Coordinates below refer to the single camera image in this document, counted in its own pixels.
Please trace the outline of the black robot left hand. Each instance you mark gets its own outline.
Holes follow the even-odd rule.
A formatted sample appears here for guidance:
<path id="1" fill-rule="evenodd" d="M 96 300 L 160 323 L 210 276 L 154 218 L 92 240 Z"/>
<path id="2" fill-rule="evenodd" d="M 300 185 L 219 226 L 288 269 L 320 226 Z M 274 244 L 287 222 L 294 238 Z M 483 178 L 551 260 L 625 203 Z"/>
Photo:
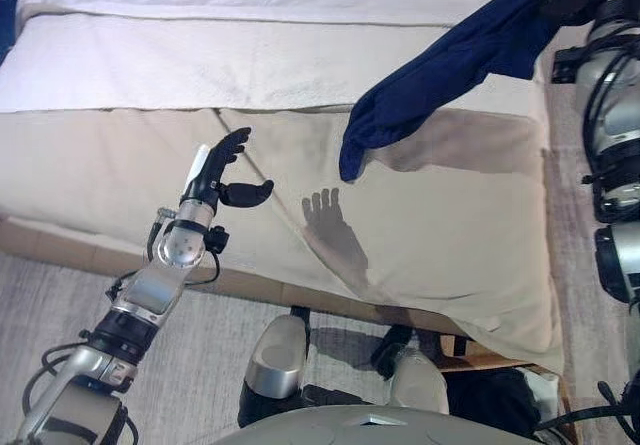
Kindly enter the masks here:
<path id="1" fill-rule="evenodd" d="M 244 152 L 244 144 L 250 134 L 251 128 L 244 127 L 220 140 L 207 153 L 200 171 L 188 181 L 180 203 L 197 200 L 209 205 L 214 212 L 217 211 L 218 203 L 233 208 L 253 208 L 264 203 L 272 194 L 272 180 L 266 180 L 261 185 L 222 182 L 225 168 Z"/>

